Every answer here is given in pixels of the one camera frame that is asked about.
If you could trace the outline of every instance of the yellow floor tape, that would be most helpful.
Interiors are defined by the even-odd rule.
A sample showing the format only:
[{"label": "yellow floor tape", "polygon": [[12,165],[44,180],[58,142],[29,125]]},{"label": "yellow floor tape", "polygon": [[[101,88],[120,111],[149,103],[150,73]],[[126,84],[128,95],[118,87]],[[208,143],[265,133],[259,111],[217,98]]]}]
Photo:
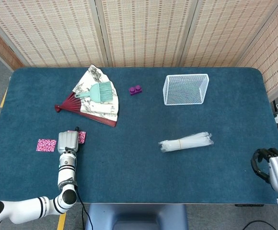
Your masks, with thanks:
[{"label": "yellow floor tape", "polygon": [[66,221],[66,215],[67,213],[60,215],[57,230],[63,230],[64,222]]},{"label": "yellow floor tape", "polygon": [[0,108],[2,108],[3,105],[4,105],[5,98],[6,98],[6,94],[7,94],[7,90],[8,90],[8,88],[6,89],[5,94],[4,94],[4,96],[3,96],[3,100],[2,100],[1,103],[0,103]]}]

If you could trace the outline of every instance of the pink cloth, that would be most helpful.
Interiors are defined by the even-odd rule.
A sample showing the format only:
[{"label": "pink cloth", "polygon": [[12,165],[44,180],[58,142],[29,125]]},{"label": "pink cloth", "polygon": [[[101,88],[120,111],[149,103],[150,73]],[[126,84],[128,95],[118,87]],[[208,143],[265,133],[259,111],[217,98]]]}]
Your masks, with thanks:
[{"label": "pink cloth", "polygon": [[36,151],[53,152],[55,150],[56,140],[39,139]]},{"label": "pink cloth", "polygon": [[78,143],[79,143],[79,144],[85,143],[85,139],[86,139],[86,132],[84,132],[84,131],[79,131],[79,132],[78,132]]}]

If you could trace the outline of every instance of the brush bristles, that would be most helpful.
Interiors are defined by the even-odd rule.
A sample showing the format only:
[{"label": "brush bristles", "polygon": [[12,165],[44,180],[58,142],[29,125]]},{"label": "brush bristles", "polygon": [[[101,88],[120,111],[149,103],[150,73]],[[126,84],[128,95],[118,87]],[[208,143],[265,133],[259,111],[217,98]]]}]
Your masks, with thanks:
[{"label": "brush bristles", "polygon": [[113,99],[110,81],[99,83],[99,89],[101,102],[108,102]]}]

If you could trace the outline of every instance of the blue table surface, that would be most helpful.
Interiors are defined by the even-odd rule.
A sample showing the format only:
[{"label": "blue table surface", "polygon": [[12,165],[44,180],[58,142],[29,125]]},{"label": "blue table surface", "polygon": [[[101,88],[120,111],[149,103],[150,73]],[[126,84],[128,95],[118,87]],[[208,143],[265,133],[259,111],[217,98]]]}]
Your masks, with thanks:
[{"label": "blue table surface", "polygon": [[[39,138],[79,126],[77,182],[88,203],[275,203],[252,171],[257,148],[278,149],[278,130],[261,73],[252,68],[101,68],[119,96],[115,128],[68,111],[56,113],[87,68],[15,71],[0,115],[0,200],[50,199],[59,153],[37,152]],[[209,75],[202,105],[165,106],[166,75]],[[140,84],[143,92],[130,96]],[[214,145],[162,153],[158,142],[212,133]]]}]

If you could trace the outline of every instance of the brush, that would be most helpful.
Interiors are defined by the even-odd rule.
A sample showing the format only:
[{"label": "brush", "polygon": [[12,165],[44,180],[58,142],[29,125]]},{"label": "brush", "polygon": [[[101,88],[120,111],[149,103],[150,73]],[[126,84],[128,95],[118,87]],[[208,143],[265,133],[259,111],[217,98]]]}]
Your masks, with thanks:
[{"label": "brush", "polygon": [[97,83],[91,86],[89,92],[82,92],[75,95],[76,98],[90,97],[94,102],[108,102],[112,101],[111,82]]}]

